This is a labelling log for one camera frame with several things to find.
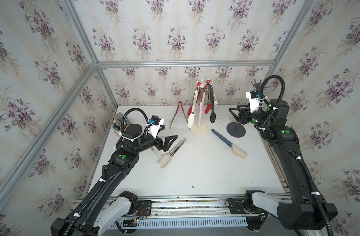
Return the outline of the dark grey utensil rack stand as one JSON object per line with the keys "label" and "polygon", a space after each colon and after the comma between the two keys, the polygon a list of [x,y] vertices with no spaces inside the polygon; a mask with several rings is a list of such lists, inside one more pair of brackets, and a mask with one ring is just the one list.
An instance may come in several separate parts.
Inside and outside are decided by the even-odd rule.
{"label": "dark grey utensil rack stand", "polygon": [[260,80],[259,82],[251,82],[253,90],[246,92],[247,104],[238,104],[236,108],[229,108],[229,112],[233,115],[236,122],[229,123],[226,126],[229,135],[241,138],[246,134],[244,124],[247,124],[251,113],[259,112],[263,108],[263,103],[266,102],[267,97],[261,98],[261,89],[265,90],[268,87]]}

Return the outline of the black silicone tip tongs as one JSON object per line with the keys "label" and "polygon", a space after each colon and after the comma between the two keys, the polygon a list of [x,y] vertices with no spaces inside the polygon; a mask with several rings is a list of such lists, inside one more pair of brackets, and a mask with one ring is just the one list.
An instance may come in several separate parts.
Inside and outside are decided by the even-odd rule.
{"label": "black silicone tip tongs", "polygon": [[214,111],[214,91],[212,84],[209,85],[210,122],[213,124],[216,119]]}

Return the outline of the steel tongs white ring large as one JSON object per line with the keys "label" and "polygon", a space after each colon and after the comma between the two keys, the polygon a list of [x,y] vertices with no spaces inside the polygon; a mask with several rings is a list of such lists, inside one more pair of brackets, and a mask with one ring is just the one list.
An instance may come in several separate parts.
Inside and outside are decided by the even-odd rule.
{"label": "steel tongs white ring large", "polygon": [[187,126],[188,126],[189,129],[191,129],[193,127],[193,124],[194,124],[195,109],[196,109],[196,104],[197,104],[197,101],[198,101],[198,96],[199,96],[200,90],[201,89],[198,86],[197,89],[195,90],[195,93],[194,93],[193,102],[192,102],[192,105],[191,105],[191,108],[190,108],[190,114],[188,116],[188,122],[187,122]]}

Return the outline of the red silicone tip tongs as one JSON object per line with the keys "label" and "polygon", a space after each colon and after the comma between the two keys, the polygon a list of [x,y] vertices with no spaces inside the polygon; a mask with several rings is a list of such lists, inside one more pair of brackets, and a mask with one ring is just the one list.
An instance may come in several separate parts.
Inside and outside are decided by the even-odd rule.
{"label": "red silicone tip tongs", "polygon": [[210,92],[209,92],[211,84],[212,84],[211,80],[207,80],[206,83],[201,84],[198,93],[198,98],[197,98],[198,101],[202,100],[203,95],[205,95],[207,98],[207,103],[204,102],[206,104],[206,108],[204,109],[205,114],[207,114],[211,109]]}

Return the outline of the pink cat paw tongs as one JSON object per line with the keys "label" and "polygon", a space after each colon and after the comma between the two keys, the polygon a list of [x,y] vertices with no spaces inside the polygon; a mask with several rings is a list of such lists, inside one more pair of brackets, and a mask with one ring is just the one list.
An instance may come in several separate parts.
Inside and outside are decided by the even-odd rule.
{"label": "pink cat paw tongs", "polygon": [[204,111],[204,99],[205,99],[205,94],[202,95],[202,98],[201,98],[201,100],[200,100],[199,117],[202,116],[203,111]]}

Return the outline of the small white steel tongs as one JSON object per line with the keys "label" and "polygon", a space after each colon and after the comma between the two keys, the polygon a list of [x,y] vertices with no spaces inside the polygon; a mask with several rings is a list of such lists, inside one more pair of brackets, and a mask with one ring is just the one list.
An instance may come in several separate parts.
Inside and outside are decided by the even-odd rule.
{"label": "small white steel tongs", "polygon": [[213,90],[213,103],[214,103],[214,106],[218,105],[218,101],[217,101],[217,98],[216,98],[216,95],[215,95],[215,91]]}

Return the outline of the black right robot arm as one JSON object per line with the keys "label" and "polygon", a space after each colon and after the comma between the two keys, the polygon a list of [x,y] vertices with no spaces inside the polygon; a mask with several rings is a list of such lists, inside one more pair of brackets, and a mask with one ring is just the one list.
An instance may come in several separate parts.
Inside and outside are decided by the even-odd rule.
{"label": "black right robot arm", "polygon": [[248,105],[229,109],[236,122],[227,125],[227,132],[240,138],[246,134],[244,125],[253,124],[277,155],[291,194],[291,202],[285,203],[263,191],[248,190],[242,202],[243,209],[247,213],[262,209],[276,217],[285,229],[297,234],[301,230],[325,228],[332,236],[331,221],[337,216],[337,208],[327,203],[319,191],[303,158],[295,130],[286,126],[290,107],[282,99],[284,92],[284,79],[271,75],[259,90],[248,92]]}

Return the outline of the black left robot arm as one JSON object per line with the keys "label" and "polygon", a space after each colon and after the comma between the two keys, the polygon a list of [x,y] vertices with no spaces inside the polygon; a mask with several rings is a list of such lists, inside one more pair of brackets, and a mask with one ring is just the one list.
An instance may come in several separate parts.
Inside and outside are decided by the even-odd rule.
{"label": "black left robot arm", "polygon": [[120,139],[108,164],[101,168],[101,177],[69,215],[57,218],[50,230],[53,236],[101,236],[120,217],[135,213],[137,195],[124,191],[109,207],[104,205],[117,186],[139,161],[139,154],[155,147],[167,151],[176,135],[161,139],[158,133],[165,129],[164,119],[149,118],[140,108],[131,108],[123,116]]}

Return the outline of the steel tongs white tips open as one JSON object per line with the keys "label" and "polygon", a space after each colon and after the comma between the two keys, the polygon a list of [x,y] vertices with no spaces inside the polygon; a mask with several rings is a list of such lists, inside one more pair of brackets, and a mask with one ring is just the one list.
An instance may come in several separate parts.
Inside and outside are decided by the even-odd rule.
{"label": "steel tongs white tips open", "polygon": [[157,151],[154,147],[151,147],[150,149],[158,158],[162,158],[162,154],[159,153],[159,151]]}

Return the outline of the steel tongs cream silicone tips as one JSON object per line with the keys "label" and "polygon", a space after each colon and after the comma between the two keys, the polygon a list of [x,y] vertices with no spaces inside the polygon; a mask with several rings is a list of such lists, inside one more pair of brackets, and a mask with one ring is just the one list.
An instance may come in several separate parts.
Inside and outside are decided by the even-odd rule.
{"label": "steel tongs cream silicone tips", "polygon": [[183,144],[187,141],[186,138],[181,140],[170,152],[164,154],[158,161],[160,169],[164,169],[172,160],[173,156],[176,152],[183,146]]}

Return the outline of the cream utensil rack stand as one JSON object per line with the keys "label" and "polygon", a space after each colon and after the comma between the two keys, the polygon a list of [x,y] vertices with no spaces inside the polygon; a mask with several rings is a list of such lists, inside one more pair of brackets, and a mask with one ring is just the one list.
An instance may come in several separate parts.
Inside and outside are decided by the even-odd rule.
{"label": "cream utensil rack stand", "polygon": [[205,112],[203,111],[203,114],[201,117],[199,117],[199,110],[200,110],[200,101],[197,102],[196,104],[196,109],[195,109],[195,118],[194,118],[194,124],[193,127],[190,130],[190,132],[195,135],[195,136],[203,136],[207,133],[208,131],[208,126],[205,122],[202,121],[202,117],[203,115],[210,115],[210,111],[205,114]]}

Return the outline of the pink pen holder bucket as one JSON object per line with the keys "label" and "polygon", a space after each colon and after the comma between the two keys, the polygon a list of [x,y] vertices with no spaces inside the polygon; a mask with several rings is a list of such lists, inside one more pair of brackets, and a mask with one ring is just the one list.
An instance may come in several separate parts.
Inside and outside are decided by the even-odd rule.
{"label": "pink pen holder bucket", "polygon": [[121,132],[121,126],[122,126],[122,119],[117,119],[115,117],[113,117],[113,121],[111,123],[111,128],[113,129],[114,133],[120,137],[120,132]]}

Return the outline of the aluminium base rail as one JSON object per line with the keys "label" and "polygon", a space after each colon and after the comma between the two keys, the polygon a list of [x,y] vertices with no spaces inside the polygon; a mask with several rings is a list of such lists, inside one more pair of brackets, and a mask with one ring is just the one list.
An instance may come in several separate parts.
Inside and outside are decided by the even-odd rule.
{"label": "aluminium base rail", "polygon": [[138,197],[130,192],[110,198],[101,210],[89,206],[82,213],[82,201],[65,219],[80,216],[69,235],[101,236],[107,230],[132,235],[143,229],[191,229],[245,227],[259,232],[271,216],[255,206],[244,207],[244,197],[236,196],[167,196]]}

